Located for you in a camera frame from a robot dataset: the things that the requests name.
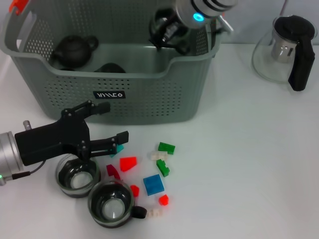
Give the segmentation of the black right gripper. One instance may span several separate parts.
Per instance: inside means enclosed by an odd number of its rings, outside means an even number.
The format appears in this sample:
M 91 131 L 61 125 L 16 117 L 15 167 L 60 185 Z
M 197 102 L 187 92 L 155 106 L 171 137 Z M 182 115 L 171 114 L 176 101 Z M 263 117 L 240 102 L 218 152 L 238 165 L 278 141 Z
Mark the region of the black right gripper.
M 179 22 L 174 22 L 166 29 L 167 42 L 180 42 L 189 37 L 191 30 Z

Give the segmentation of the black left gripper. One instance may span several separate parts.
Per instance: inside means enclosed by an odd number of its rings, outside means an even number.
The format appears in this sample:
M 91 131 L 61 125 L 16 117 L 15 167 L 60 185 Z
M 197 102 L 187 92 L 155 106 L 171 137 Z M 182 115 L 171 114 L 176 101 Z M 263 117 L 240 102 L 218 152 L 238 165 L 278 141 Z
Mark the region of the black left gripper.
M 16 133 L 15 140 L 23 165 L 30 166 L 64 154 L 73 154 L 83 161 L 92 157 L 117 154 L 117 146 L 129 141 L 129 132 L 90 140 L 85 119 L 110 111 L 110 103 L 83 102 L 61 113 L 51 124 Z

